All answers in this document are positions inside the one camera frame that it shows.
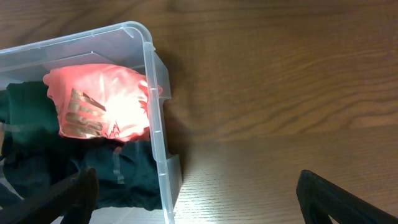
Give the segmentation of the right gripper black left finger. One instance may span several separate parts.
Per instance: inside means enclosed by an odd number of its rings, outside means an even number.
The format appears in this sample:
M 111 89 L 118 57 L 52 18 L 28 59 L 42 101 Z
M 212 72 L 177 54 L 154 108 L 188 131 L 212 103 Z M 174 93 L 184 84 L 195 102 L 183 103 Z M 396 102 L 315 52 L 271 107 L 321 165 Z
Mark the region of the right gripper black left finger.
M 1 210 L 2 224 L 88 224 L 96 209 L 99 185 L 94 168 L 83 169 L 51 186 L 46 192 Z

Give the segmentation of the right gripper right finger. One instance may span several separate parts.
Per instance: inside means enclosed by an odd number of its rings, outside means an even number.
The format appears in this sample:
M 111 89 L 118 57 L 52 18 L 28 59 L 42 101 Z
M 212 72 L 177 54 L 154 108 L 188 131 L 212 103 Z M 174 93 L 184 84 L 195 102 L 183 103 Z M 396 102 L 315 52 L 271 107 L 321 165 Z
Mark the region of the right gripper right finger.
M 306 224 L 397 224 L 397 217 L 310 170 L 301 171 L 296 195 Z

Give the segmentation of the black shirt with tape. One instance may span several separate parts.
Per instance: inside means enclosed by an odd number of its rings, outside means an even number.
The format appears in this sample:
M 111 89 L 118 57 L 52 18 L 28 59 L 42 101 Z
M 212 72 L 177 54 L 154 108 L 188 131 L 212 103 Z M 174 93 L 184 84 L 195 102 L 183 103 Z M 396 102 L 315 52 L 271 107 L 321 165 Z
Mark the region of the black shirt with tape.
M 22 198 L 44 193 L 78 170 L 72 160 L 52 152 L 13 152 L 5 158 L 3 166 L 6 180 Z

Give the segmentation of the navy blue shirt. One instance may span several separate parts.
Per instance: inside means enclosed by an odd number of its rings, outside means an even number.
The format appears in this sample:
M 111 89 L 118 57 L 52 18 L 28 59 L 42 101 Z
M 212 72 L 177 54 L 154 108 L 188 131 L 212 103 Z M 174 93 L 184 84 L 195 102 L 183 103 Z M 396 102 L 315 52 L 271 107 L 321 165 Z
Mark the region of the navy blue shirt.
M 157 165 L 149 141 L 90 144 L 70 162 L 77 170 L 95 169 L 97 208 L 162 208 Z

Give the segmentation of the coral pink printed t-shirt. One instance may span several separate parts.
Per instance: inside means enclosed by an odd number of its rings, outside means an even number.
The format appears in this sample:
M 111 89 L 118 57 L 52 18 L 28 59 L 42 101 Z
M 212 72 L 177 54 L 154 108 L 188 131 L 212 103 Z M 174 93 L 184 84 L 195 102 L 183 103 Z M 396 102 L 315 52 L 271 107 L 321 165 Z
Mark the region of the coral pink printed t-shirt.
M 92 63 L 53 69 L 43 83 L 57 111 L 60 135 L 149 140 L 145 75 L 127 67 Z

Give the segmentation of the dark green shirt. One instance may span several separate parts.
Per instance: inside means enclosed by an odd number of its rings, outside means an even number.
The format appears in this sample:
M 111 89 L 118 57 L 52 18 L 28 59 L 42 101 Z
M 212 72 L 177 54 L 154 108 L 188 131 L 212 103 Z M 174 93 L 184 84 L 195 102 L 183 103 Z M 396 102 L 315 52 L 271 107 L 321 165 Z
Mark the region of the dark green shirt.
M 11 83 L 1 91 L 4 157 L 18 148 L 40 152 L 59 145 L 57 112 L 47 90 L 42 82 L 24 82 Z

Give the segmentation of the clear plastic storage bin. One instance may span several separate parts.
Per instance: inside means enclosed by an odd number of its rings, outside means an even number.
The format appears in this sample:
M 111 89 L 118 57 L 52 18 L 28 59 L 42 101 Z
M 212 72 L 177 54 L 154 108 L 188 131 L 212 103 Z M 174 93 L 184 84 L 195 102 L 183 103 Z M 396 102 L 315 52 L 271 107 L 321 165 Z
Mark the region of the clear plastic storage bin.
M 111 63 L 145 74 L 149 83 L 152 154 L 157 164 L 162 209 L 104 208 L 92 223 L 175 223 L 174 207 L 182 186 L 180 158 L 169 153 L 164 101 L 171 99 L 169 71 L 157 55 L 149 30 L 134 21 L 1 50 L 1 88 L 41 81 L 45 72 L 74 64 Z

